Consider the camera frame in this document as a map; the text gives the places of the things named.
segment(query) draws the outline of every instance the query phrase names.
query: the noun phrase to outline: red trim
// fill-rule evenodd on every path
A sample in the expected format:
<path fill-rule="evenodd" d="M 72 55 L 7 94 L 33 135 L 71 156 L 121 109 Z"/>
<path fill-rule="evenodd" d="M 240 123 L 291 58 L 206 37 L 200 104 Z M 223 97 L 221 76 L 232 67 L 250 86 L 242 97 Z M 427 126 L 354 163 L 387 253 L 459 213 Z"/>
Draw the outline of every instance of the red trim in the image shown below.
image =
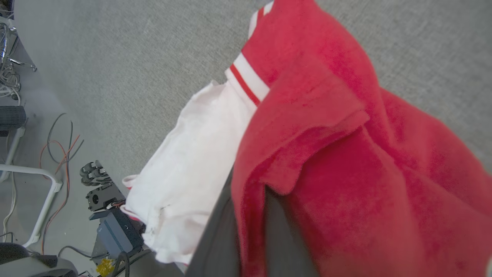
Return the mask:
<path fill-rule="evenodd" d="M 231 65 L 231 71 L 234 77 L 237 79 L 238 83 L 241 85 L 243 90 L 246 92 L 246 95 L 253 101 L 253 103 L 258 106 L 260 105 L 260 100 L 256 95 L 249 89 L 247 86 L 246 82 L 244 81 L 243 77 L 241 77 L 241 74 L 239 74 L 239 71 L 237 70 L 236 66 L 234 64 Z"/>
<path fill-rule="evenodd" d="M 256 19 L 256 23 L 260 22 L 260 20 L 263 18 L 265 15 L 265 7 L 262 7 L 260 10 L 258 10 L 258 17 Z"/>

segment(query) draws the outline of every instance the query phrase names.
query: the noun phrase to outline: yellow object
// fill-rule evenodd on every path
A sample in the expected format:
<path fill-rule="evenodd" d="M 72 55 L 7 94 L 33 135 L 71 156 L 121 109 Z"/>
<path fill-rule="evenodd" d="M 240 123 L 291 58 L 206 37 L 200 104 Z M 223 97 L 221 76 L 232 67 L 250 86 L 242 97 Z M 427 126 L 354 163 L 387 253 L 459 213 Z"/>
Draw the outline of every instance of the yellow object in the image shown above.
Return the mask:
<path fill-rule="evenodd" d="M 102 259 L 101 263 L 95 268 L 95 270 L 97 273 L 101 274 L 101 277 L 106 277 L 115 269 L 113 261 L 113 259 Z"/>

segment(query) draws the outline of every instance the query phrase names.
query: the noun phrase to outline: white metal frame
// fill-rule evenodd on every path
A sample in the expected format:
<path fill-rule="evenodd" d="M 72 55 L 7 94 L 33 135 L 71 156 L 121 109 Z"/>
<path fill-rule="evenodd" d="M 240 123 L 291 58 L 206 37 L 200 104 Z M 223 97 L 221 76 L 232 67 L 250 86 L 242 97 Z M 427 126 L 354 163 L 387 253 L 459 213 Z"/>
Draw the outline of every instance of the white metal frame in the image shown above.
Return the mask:
<path fill-rule="evenodd" d="M 44 169 L 19 167 L 19 166 L 11 165 L 12 160 L 14 158 L 15 150 L 17 149 L 17 146 L 19 145 L 19 140 L 24 135 L 25 130 L 26 129 L 21 127 L 19 129 L 17 129 L 17 131 L 15 132 L 15 136 L 14 136 L 14 139 L 12 140 L 12 145 L 9 149 L 5 164 L 4 165 L 0 164 L 0 170 L 3 171 L 1 176 L 0 176 L 0 183 L 5 181 L 9 177 L 11 172 L 41 174 L 41 175 L 45 175 L 46 177 L 51 179 L 50 191 L 48 192 L 48 195 L 46 196 L 46 200 L 44 201 L 43 208 L 41 208 L 41 212 L 39 213 L 36 224 L 34 226 L 32 233 L 31 233 L 31 237 L 29 238 L 29 240 L 25 244 L 22 245 L 24 247 L 28 247 L 29 245 L 31 245 L 31 244 L 33 244 L 39 240 L 41 227 L 43 226 L 44 219 L 46 218 L 46 214 L 48 213 L 48 209 L 51 206 L 51 202 L 53 201 L 53 198 L 55 197 L 55 193 L 60 191 L 63 183 L 61 181 L 59 181 L 53 174 L 51 174 L 50 172 L 48 172 Z"/>

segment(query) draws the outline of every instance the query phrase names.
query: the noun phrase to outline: white garment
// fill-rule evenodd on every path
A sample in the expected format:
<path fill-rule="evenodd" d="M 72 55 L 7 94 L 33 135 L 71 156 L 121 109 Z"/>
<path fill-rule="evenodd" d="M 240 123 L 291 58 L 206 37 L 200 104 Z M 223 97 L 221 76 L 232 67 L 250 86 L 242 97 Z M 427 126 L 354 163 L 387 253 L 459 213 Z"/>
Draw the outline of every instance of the white garment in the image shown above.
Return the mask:
<path fill-rule="evenodd" d="M 254 110 L 229 81 L 212 81 L 140 174 L 123 180 L 131 190 L 122 210 L 147 225 L 142 237 L 158 261 L 191 261 Z"/>

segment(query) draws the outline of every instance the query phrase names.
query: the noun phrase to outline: device vent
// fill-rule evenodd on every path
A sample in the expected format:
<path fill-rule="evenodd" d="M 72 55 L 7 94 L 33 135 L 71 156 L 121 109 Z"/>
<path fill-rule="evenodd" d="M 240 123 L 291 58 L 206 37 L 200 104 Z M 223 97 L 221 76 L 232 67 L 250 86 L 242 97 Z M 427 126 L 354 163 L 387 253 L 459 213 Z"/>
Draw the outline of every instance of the device vent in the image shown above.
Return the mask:
<path fill-rule="evenodd" d="M 106 226 L 106 228 L 108 229 L 109 234 L 113 237 L 113 240 L 115 241 L 115 243 L 118 246 L 118 248 L 120 249 L 120 251 L 121 252 L 125 252 L 125 250 L 123 249 L 122 245 L 118 241 L 118 238 L 116 238 L 115 233 L 113 233 L 113 230 L 111 230 L 111 227 L 109 226 L 108 222 L 106 220 L 104 220 L 103 223 Z"/>

